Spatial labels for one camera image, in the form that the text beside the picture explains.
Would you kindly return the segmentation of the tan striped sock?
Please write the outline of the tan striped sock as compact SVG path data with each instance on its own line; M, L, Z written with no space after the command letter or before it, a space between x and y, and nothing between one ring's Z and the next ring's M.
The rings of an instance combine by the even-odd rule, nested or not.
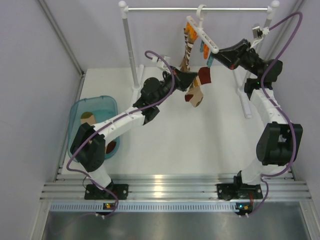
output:
M80 123L84 124L87 123L90 126L96 124L96 118L92 112L84 112L80 117ZM110 155L116 148L117 142L115 140L112 140L107 144L105 147L105 154Z
M201 67L198 71L197 77L193 80L187 93L184 96L184 100L190 103L194 108L198 107L204 97L201 91L201 86L210 84L211 79L211 69L209 67Z

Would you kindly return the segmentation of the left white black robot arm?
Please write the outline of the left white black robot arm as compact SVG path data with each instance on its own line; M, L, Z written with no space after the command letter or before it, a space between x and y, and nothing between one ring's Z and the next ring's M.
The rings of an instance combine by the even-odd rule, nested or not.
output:
M196 72L183 72L175 67L162 73L162 80L149 77L143 83L140 97L126 111L99 123L83 123L70 147L72 159L82 165L91 183L86 186L86 200L127 198L127 184L115 184L107 173L106 147L129 130L146 125L160 112L158 106L174 91L185 92L198 77Z

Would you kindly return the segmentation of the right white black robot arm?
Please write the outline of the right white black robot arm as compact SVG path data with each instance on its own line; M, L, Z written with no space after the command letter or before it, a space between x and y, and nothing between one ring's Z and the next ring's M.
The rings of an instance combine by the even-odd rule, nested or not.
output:
M242 67L256 78L248 78L244 95L255 106L264 130L256 145L256 157L248 167L233 177L232 183L217 185L218 199L262 199L261 179L277 177L296 160L303 127L284 116L277 103L272 84L282 72L279 59L263 60L251 43L242 39L234 46L220 49L215 59L230 70Z

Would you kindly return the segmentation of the white clip hanger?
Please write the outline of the white clip hanger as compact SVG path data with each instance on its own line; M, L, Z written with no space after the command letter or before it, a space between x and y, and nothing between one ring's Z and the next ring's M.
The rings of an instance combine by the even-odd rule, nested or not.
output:
M198 35L198 37L208 46L209 50L213 54L217 54L219 52L218 46L214 43L214 41L206 34L203 28L205 13L204 8L206 5L201 4L196 9L196 17L198 19L198 22L196 22L191 16L187 16L186 20L190 24L190 26L193 28L195 33Z

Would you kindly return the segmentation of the brown white striped sock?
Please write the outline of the brown white striped sock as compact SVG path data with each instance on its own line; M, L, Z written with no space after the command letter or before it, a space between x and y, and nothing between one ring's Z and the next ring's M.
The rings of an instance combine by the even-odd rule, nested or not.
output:
M189 72L190 71L190 57L191 51L193 49L194 43L198 38L198 35L191 35L186 28L183 29L184 34L184 55L180 64L180 71Z

